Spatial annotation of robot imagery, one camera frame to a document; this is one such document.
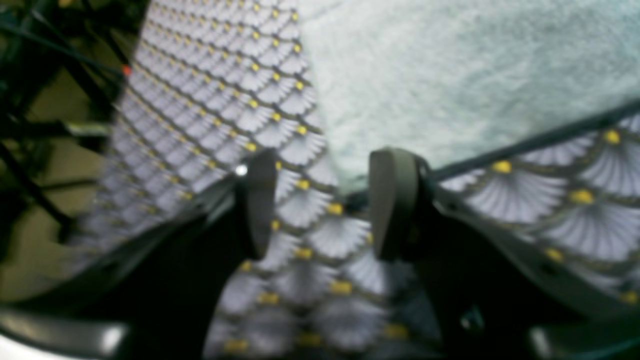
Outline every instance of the beige floor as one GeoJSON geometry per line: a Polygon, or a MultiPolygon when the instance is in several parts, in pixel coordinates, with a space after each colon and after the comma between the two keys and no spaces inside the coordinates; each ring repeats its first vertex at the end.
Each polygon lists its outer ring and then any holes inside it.
{"type": "MultiPolygon", "coordinates": [[[[132,50],[134,39],[118,37],[123,49],[132,50]]],[[[119,63],[104,45],[89,49],[86,44],[76,44],[84,54],[112,67],[119,63]]],[[[89,119],[88,99],[64,70],[55,82],[46,88],[35,101],[29,117],[38,119],[65,119],[84,121],[89,119]]],[[[55,183],[72,179],[98,177],[102,159],[75,144],[73,140],[53,141],[54,151],[47,172],[39,183],[55,183]]],[[[77,187],[49,192],[49,198],[67,214],[87,208],[92,200],[94,187],[77,187]]],[[[62,264],[75,256],[74,249],[55,242],[57,224],[37,206],[33,206],[20,220],[13,234],[8,259],[0,265],[0,300],[19,300],[40,293],[68,277],[62,264]]]]}

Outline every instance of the fuzzy white blanket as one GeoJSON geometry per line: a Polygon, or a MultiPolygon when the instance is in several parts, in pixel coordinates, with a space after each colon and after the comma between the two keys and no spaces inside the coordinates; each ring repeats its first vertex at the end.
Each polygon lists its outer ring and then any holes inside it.
{"type": "Polygon", "coordinates": [[[300,17],[343,191],[386,145],[438,168],[640,95],[640,1],[313,0],[300,17]]]}

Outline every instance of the fan pattern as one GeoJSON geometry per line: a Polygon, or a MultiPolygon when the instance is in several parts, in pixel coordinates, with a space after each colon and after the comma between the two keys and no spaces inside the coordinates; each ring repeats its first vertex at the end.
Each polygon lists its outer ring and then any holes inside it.
{"type": "Polygon", "coordinates": [[[448,179],[488,221],[636,303],[640,116],[448,179]]]}
{"type": "Polygon", "coordinates": [[[152,2],[106,172],[72,238],[86,255],[70,272],[173,216],[244,156],[276,148],[271,246],[229,280],[203,357],[434,354],[426,344],[437,328],[413,321],[433,318],[428,306],[409,318],[400,308],[426,300],[411,269],[377,262],[364,215],[346,214],[335,196],[296,7],[152,2]],[[384,351],[372,354],[382,340],[384,351]]]}

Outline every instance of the patterned fabric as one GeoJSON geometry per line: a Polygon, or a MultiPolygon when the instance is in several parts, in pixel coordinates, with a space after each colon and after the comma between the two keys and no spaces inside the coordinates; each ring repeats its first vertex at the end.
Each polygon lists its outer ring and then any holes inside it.
{"type": "Polygon", "coordinates": [[[430,355],[438,329],[411,268],[376,261],[369,224],[334,196],[296,4],[151,4],[95,206],[72,239],[90,251],[72,270],[170,218],[243,156],[277,148],[268,254],[229,280],[204,357],[430,355]]]}
{"type": "Polygon", "coordinates": [[[640,115],[442,186],[622,300],[640,291],[640,115]]]}
{"type": "MultiPolygon", "coordinates": [[[[71,241],[85,256],[70,262],[70,273],[170,218],[243,156],[273,147],[280,161],[270,248],[229,280],[204,357],[437,356],[428,344],[438,327],[411,268],[376,261],[365,215],[346,214],[335,196],[296,7],[151,4],[95,204],[71,241]]],[[[444,186],[636,301],[638,119],[444,186]]]]}

